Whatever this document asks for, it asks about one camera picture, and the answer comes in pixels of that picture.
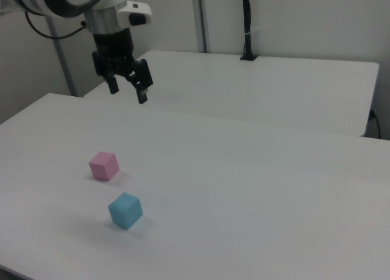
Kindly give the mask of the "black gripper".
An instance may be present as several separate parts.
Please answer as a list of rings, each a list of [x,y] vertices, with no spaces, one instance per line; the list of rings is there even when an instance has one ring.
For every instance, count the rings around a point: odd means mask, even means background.
[[[97,50],[92,53],[96,74],[107,82],[110,93],[119,91],[116,76],[124,77],[136,89],[138,103],[147,101],[148,87],[153,84],[145,59],[133,57],[133,41],[129,29],[116,33],[94,34]]]

